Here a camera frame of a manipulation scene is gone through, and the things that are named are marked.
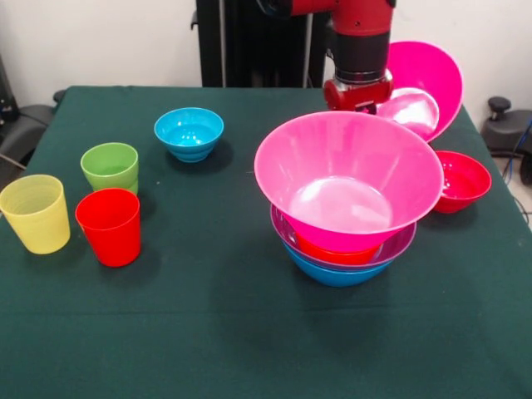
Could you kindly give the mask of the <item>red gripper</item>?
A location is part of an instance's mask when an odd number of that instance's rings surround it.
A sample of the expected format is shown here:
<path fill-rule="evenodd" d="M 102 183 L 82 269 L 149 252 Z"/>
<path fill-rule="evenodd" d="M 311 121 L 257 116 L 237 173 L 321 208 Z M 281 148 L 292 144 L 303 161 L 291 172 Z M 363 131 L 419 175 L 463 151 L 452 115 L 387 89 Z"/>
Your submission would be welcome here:
<path fill-rule="evenodd" d="M 361 84 L 345 84 L 336 78 L 325 81 L 323 94 L 328 109 L 332 111 L 359 111 L 371 115 L 377 113 L 377 106 L 391 98 L 392 74 L 386 70 L 376 81 Z"/>

